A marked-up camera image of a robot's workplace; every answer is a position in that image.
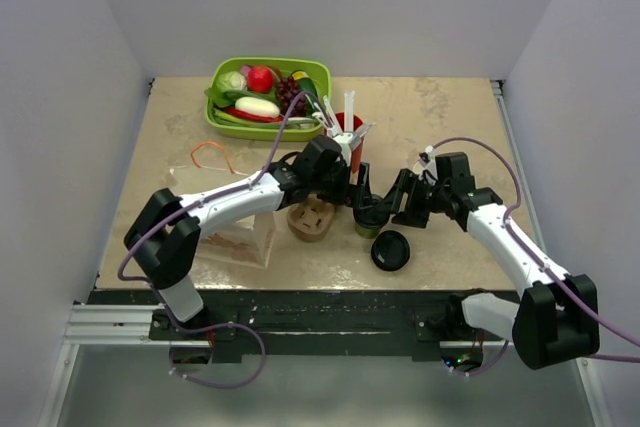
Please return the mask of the black coffee lid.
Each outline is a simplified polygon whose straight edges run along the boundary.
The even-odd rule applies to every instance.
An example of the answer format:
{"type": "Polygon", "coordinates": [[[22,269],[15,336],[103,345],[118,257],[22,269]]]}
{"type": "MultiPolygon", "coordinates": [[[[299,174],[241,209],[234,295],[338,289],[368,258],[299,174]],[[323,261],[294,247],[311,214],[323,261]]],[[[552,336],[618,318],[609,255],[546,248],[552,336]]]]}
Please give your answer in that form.
{"type": "Polygon", "coordinates": [[[383,209],[383,201],[382,197],[373,194],[365,201],[363,206],[353,210],[355,222],[366,228],[383,227],[390,217],[390,214],[383,209]]]}

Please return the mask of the green paper cup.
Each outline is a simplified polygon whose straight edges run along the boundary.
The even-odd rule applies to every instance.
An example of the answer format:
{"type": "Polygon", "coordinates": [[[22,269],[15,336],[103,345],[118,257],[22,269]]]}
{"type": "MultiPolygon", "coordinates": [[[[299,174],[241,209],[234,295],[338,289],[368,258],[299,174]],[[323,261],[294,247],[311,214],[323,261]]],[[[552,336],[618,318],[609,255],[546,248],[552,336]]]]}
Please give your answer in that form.
{"type": "Polygon", "coordinates": [[[365,239],[375,238],[389,219],[388,214],[374,207],[369,207],[364,210],[354,210],[353,217],[356,233],[365,239]]]}

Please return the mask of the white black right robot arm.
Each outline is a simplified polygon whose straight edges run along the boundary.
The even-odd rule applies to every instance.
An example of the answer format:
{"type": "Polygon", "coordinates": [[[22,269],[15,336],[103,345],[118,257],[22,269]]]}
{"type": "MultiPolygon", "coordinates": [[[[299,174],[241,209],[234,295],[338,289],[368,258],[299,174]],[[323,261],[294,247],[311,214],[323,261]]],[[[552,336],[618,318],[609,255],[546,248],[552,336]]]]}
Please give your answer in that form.
{"type": "Polygon", "coordinates": [[[479,329],[512,343],[520,360],[538,370],[600,348],[595,283],[572,275],[550,259],[512,219],[490,187],[479,187],[466,154],[435,157],[433,171],[399,172],[383,201],[394,224],[423,228],[443,214],[483,246],[518,294],[507,301],[483,289],[451,296],[445,310],[448,333],[469,339],[479,329]]]}

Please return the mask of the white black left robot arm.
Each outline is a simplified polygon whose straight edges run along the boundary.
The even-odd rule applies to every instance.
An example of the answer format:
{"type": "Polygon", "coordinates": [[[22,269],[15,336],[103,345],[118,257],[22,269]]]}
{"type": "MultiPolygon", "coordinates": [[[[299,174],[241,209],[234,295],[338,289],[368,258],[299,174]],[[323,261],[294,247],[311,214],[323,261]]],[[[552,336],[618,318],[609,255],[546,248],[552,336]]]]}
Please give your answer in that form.
{"type": "Polygon", "coordinates": [[[125,279],[124,268],[135,260],[173,315],[173,329],[185,339],[200,337],[207,315],[189,275],[199,242],[239,220],[277,212],[311,195],[346,204],[352,153],[361,141],[355,133],[320,135],[302,151],[269,161],[227,186],[182,196],[168,188],[156,191],[124,237],[127,254],[119,276],[125,279]]]}

